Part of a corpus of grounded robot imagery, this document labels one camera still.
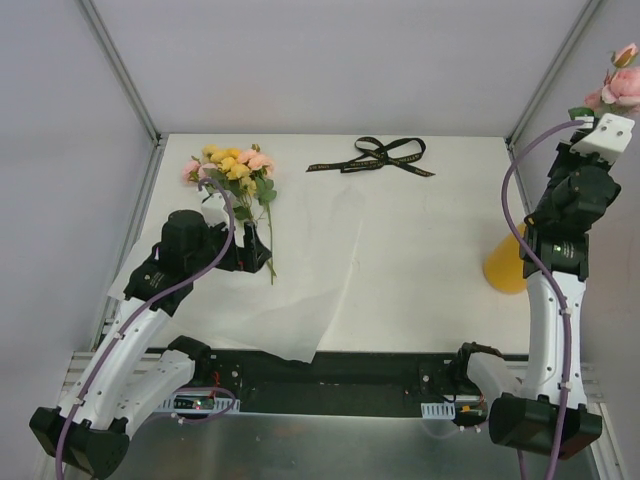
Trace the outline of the white wrapping paper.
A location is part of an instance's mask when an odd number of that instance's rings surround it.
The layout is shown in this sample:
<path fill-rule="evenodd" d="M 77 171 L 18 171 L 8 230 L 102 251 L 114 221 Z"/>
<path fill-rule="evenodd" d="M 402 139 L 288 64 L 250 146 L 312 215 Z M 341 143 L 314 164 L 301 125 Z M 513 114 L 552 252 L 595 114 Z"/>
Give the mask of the white wrapping paper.
<path fill-rule="evenodd" d="M 309 362 L 346 295 L 366 200 L 352 185 L 279 179 L 272 221 L 259 236 L 273 244 L 272 278 L 214 269 L 197 280 L 174 317 L 151 338 L 179 335 L 211 346 L 251 348 Z"/>

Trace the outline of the pink yellow flower bouquet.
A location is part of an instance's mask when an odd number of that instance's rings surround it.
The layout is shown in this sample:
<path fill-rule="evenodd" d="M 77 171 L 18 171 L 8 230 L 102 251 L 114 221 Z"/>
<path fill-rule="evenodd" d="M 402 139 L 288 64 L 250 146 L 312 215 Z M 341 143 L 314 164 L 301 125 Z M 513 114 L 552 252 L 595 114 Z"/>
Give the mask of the pink yellow flower bouquet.
<path fill-rule="evenodd" d="M 188 161 L 182 179 L 197 188 L 201 201 L 209 194 L 223 195 L 235 225 L 236 244 L 241 247 L 245 222 L 255 223 L 258 229 L 264 219 L 268 230 L 273 230 L 271 204 L 277 197 L 273 168 L 272 159 L 257 144 L 245 150 L 210 144 L 199 157 L 193 156 Z M 272 259 L 264 267 L 272 278 L 277 277 Z"/>

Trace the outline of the black ribbon gold lettering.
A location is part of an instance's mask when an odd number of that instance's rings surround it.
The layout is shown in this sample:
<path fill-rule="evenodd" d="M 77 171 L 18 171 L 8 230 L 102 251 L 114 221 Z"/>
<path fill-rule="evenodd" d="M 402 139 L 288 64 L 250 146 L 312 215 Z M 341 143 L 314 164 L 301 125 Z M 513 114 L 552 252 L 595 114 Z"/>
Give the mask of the black ribbon gold lettering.
<path fill-rule="evenodd" d="M 409 144 L 417 146 L 415 153 L 400 157 L 390 155 L 392 150 Z M 354 147 L 361 153 L 360 156 L 344 162 L 312 164 L 307 167 L 306 172 L 338 171 L 340 174 L 351 174 L 393 166 L 423 178 L 434 176 L 433 172 L 415 166 L 415 163 L 420 161 L 427 151 L 426 142 L 418 137 L 399 138 L 384 144 L 375 137 L 363 136 L 354 142 Z"/>

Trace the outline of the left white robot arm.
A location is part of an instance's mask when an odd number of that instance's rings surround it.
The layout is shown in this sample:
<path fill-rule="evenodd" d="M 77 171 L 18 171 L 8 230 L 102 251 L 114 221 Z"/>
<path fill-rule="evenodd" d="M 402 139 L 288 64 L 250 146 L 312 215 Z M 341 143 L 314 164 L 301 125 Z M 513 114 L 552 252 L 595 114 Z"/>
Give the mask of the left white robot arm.
<path fill-rule="evenodd" d="M 31 431 L 55 460 L 57 478 L 67 466 L 93 479 L 108 478 L 162 401 L 185 385 L 199 389 L 209 382 L 211 350 L 187 337 L 171 343 L 141 380 L 129 379 L 197 279 L 214 268 L 256 273 L 270 257 L 250 222 L 238 245 L 224 222 L 209 225 L 193 210 L 168 216 L 149 256 L 130 274 L 112 326 L 80 378 L 57 406 L 39 407 L 30 419 Z"/>

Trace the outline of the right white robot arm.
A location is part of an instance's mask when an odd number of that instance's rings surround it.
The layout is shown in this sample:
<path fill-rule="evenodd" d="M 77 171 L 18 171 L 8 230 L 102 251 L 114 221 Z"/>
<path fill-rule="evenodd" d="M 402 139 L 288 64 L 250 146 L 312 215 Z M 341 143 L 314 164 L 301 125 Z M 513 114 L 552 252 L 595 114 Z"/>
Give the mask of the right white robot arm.
<path fill-rule="evenodd" d="M 602 419 L 589 412 L 580 370 L 580 309 L 589 276 L 593 224 L 618 197 L 611 165 L 596 151 L 557 147 L 547 187 L 516 237 L 530 306 L 528 364 L 518 380 L 495 348 L 464 343 L 445 370 L 461 394 L 488 402 L 493 443 L 571 458 L 597 440 Z"/>

